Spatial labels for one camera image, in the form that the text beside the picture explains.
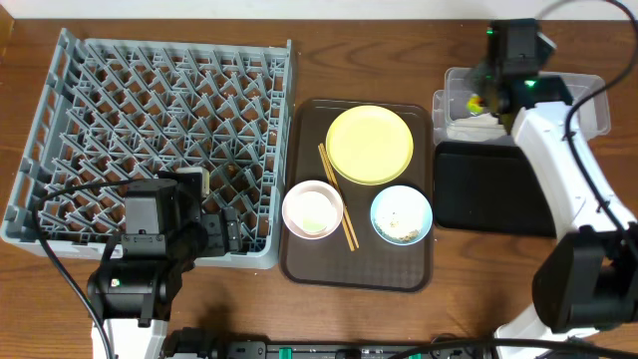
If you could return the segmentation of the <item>leftover rice food waste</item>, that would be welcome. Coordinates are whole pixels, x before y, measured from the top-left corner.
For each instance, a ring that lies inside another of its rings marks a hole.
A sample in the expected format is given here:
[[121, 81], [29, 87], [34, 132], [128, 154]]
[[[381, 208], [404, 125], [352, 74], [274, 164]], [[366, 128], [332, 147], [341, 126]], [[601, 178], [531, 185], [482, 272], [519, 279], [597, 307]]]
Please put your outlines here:
[[407, 243], [420, 236], [423, 220], [417, 212], [379, 210], [374, 224], [383, 237], [393, 242]]

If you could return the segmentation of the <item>white napkin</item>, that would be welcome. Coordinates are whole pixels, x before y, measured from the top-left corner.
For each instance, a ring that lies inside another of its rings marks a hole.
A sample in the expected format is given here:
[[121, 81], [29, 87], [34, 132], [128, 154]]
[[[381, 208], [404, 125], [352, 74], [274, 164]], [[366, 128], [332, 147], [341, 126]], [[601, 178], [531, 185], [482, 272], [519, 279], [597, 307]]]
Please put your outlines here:
[[447, 137], [454, 141], [482, 143], [506, 135], [504, 126], [492, 114], [453, 120], [446, 128]]

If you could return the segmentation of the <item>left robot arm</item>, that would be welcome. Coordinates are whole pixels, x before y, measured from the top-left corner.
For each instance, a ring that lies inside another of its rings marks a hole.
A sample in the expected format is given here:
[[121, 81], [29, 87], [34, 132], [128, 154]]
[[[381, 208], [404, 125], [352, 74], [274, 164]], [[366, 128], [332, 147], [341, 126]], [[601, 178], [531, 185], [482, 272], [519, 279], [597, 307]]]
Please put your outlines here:
[[108, 347], [119, 358], [158, 358], [182, 276], [203, 257], [241, 247], [237, 211], [206, 214], [209, 172], [201, 167], [160, 172], [128, 184], [125, 230], [112, 237], [90, 276], [90, 299]]

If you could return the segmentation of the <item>light blue bowl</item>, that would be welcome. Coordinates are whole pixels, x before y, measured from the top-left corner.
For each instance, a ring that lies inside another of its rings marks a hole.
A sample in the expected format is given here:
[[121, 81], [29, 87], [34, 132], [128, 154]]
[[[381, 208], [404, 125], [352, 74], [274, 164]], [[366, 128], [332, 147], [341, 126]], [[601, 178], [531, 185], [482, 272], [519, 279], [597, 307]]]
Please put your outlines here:
[[429, 200], [419, 190], [407, 185], [392, 185], [373, 199], [370, 221], [385, 241], [408, 246], [430, 234], [434, 214]]

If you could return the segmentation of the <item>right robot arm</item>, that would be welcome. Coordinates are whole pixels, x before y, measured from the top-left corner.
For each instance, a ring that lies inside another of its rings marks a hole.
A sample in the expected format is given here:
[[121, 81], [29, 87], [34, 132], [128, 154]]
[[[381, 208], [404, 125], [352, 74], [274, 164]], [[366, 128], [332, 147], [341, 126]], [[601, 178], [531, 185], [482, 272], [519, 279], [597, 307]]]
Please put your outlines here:
[[564, 81], [541, 75], [555, 45], [538, 22], [493, 20], [486, 33], [486, 57], [468, 85], [526, 156], [557, 236], [533, 277], [531, 305], [490, 346], [499, 358], [539, 358], [636, 321], [637, 219], [587, 145]]

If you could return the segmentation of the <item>green orange snack wrapper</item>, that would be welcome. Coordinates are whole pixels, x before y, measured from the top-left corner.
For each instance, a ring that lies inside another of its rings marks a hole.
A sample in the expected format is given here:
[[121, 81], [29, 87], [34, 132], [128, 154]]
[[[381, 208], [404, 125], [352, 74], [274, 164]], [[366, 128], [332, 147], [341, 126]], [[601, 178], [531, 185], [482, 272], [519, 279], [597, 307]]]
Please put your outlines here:
[[479, 116], [485, 113], [486, 104], [482, 97], [472, 94], [466, 104], [466, 108], [471, 116]]

